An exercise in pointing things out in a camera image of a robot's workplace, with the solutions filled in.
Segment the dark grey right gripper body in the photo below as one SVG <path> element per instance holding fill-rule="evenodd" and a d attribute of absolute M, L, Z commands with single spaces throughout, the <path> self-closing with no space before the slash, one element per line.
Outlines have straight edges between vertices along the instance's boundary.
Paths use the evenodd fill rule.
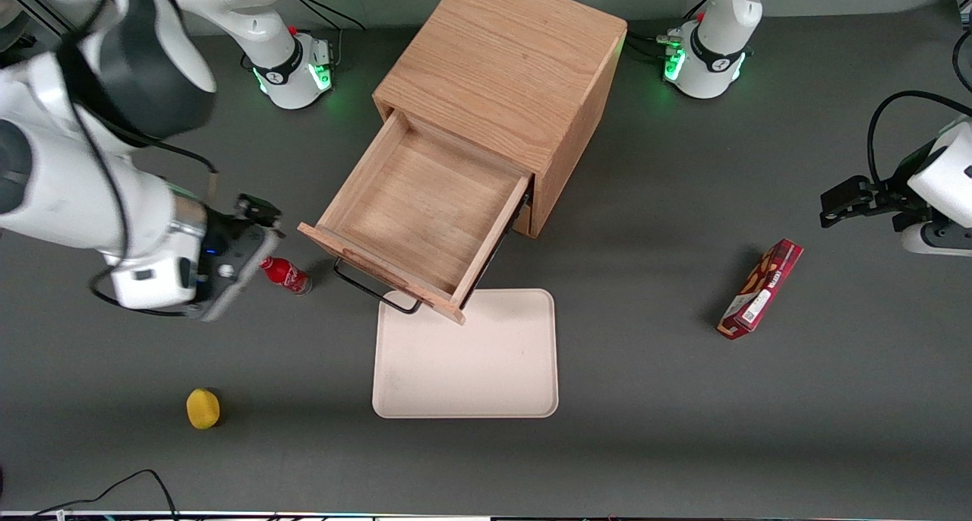
<path fill-rule="evenodd" d="M 197 292 L 185 304 L 185 316 L 215 321 L 271 257 L 281 233 L 264 226 L 230 227 L 204 239 L 197 265 Z"/>

